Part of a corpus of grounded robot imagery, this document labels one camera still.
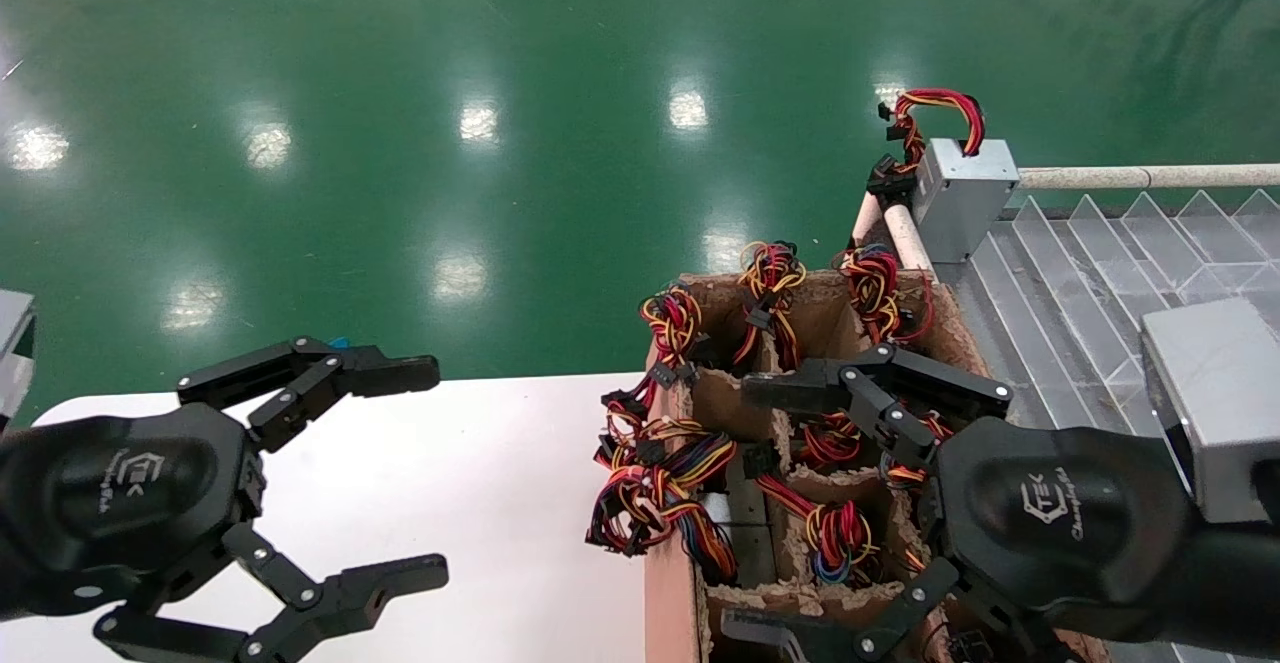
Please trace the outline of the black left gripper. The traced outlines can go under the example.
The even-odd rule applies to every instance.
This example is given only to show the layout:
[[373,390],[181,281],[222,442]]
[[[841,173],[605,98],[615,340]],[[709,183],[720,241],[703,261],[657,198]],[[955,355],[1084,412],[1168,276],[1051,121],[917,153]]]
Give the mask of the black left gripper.
[[265,486],[248,430],[210,404],[5,435],[3,618],[186,599],[229,566],[223,538]]

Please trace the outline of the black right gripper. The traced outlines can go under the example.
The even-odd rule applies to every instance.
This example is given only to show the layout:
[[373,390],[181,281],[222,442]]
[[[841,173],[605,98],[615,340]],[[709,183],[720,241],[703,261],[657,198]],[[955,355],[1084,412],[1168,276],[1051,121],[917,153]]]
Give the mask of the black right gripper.
[[1203,517],[1157,438],[984,417],[934,454],[932,561],[870,622],[730,608],[726,637],[790,662],[910,662],[900,649],[948,596],[1053,662],[1051,627],[1151,640],[1169,571]]

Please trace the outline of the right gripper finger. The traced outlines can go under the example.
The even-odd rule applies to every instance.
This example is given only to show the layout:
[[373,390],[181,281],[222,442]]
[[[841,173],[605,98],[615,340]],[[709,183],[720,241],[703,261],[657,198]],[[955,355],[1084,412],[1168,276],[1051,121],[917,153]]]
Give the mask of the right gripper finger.
[[788,413],[844,412],[881,451],[916,470],[933,466],[933,431],[904,404],[928,404],[964,422],[1002,419],[1012,389],[975,372],[881,344],[855,358],[805,358],[792,372],[750,372],[744,399]]

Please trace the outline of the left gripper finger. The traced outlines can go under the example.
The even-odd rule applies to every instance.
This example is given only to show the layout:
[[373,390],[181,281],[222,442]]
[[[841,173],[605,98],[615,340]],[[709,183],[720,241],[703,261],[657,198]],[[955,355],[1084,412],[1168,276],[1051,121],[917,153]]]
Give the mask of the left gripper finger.
[[105,614],[93,636],[134,662],[301,662],[320,644],[375,627],[385,604],[398,596],[444,587],[447,559],[428,554],[343,570],[312,581],[251,525],[230,527],[220,541],[282,609],[252,632],[157,614],[159,596],[128,602]]
[[439,385],[438,358],[390,358],[374,346],[333,347],[311,337],[211,363],[177,385],[182,404],[224,411],[265,397],[247,419],[256,449],[279,452],[344,397],[393,397]]

